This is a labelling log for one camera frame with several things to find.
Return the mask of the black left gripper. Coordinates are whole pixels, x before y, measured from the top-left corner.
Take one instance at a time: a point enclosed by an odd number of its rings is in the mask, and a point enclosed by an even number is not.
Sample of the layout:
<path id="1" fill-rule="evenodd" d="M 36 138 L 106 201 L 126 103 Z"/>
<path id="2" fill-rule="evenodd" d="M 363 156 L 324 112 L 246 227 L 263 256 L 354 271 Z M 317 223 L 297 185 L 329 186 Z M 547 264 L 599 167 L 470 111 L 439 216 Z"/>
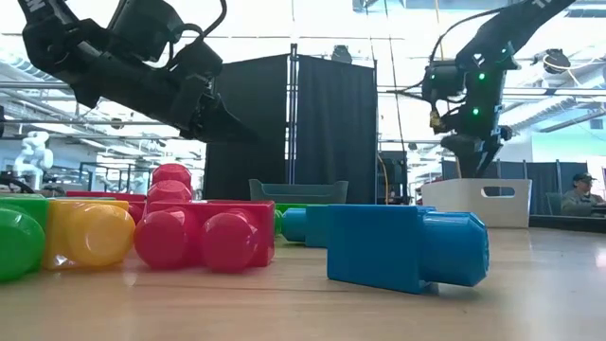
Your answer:
<path id="1" fill-rule="evenodd" d="M 143 64 L 141 113 L 203 142 L 253 142 L 258 135 L 213 93 L 222 58 L 201 38 L 184 46 L 161 67 Z"/>

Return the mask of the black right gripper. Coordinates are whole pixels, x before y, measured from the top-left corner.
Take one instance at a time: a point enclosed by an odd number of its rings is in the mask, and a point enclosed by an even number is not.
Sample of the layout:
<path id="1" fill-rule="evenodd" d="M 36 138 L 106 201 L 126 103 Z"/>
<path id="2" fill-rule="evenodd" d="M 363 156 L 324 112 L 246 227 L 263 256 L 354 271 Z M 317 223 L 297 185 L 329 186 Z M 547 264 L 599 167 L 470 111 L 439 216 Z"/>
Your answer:
<path id="1" fill-rule="evenodd" d="M 446 131 L 457 133 L 443 137 L 440 145 L 457 158 L 462 178 L 482 178 L 501 139 L 511 140 L 512 129 L 499 124 L 503 109 L 501 102 L 466 101 L 440 118 Z"/>

